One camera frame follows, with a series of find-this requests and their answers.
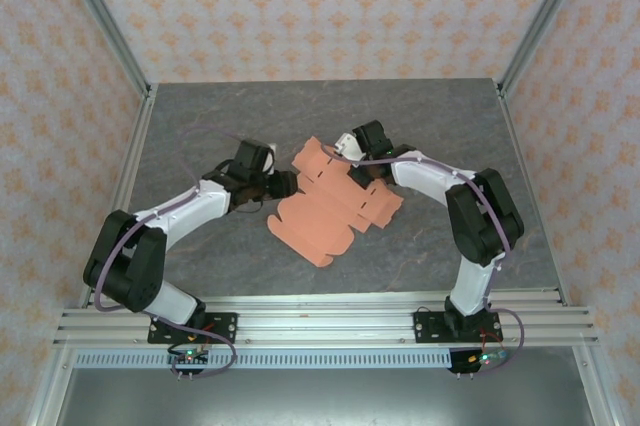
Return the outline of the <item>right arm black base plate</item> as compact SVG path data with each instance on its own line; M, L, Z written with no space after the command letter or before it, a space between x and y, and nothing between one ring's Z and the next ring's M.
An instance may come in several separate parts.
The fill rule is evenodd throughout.
M503 340L502 325L497 313L486 310L472 316L455 311L424 311L413 313L413 331L417 343L481 343Z

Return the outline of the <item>aluminium frame post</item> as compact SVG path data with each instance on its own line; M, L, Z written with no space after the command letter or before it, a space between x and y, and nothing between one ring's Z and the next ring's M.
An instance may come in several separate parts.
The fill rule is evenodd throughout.
M83 0L134 89L146 97L151 89L106 0Z
M507 98L528 66L564 0L543 0L519 43L501 80L496 83L500 98Z

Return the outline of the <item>wide aluminium crossbeam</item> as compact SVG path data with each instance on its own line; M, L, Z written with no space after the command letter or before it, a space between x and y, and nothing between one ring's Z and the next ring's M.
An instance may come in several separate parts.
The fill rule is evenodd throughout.
M242 309L237 310L235 344L246 347L402 347L419 344L413 313L367 309ZM561 307L499 314L507 347L596 345L599 334L585 309ZM62 314L54 334L57 346L116 347L149 344L151 319L132 313L93 313L70 310ZM422 343L452 346L455 343Z

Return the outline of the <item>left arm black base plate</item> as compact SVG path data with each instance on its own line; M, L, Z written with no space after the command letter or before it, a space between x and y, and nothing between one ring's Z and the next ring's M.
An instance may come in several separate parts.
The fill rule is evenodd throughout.
M235 342L238 315L230 312L204 312L195 320L190 320L187 327L204 330ZM149 344L220 344L221 341L209 336L183 331L162 321L152 320L147 334Z

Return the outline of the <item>aluminium side rail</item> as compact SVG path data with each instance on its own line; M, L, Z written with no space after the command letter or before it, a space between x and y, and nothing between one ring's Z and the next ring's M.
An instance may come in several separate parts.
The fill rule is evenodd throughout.
M142 96L118 176L116 189L111 202L111 210L127 210L129 208L158 89L159 84L153 83L149 87L149 90Z
M525 212L522 214L525 233L517 243L515 258L508 262L508 270L513 272L519 281L532 276L535 280L534 289L540 289L542 292L554 290L559 295L558 302L563 306L569 306L572 301L567 294L563 274L556 264L556 252L538 205L524 147L518 137L515 114L509 106L507 93L501 85L496 83L495 89L514 154L517 157L520 176L526 188Z

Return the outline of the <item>salmon pink paper box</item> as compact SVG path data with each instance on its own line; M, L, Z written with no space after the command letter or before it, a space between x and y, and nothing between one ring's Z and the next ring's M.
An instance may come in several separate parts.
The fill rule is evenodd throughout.
M318 268L329 266L352 245L355 233L385 228L403 198L381 180L361 188L350 166L327 156L315 137L294 157L299 191L281 200L267 219L269 231Z

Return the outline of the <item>aluminium lower frame rail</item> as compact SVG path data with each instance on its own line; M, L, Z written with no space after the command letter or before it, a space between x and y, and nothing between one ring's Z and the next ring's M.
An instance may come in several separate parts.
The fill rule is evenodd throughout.
M73 348L54 349L26 422L27 426L56 426L70 384L77 352Z
M588 345L574 346L572 351L594 426L624 426L624 418L612 395L602 351Z

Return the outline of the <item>narrow aluminium table-edge rail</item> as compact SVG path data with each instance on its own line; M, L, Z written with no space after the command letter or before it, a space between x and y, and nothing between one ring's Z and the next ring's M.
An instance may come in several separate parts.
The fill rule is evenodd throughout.
M427 303L441 304L449 293L445 291L414 292L371 292L371 293L329 293L329 294L294 294L294 295L247 295L247 296L210 296L201 300L208 305L213 304L324 304L324 303ZM490 301L497 305L500 302L514 304L551 304L562 305L563 300L557 289L524 288L499 289L490 294Z

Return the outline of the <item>grey metal panel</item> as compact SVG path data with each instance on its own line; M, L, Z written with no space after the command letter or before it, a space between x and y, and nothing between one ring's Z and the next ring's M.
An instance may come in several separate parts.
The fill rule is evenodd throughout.
M593 426L579 380L509 369L77 370L58 426Z

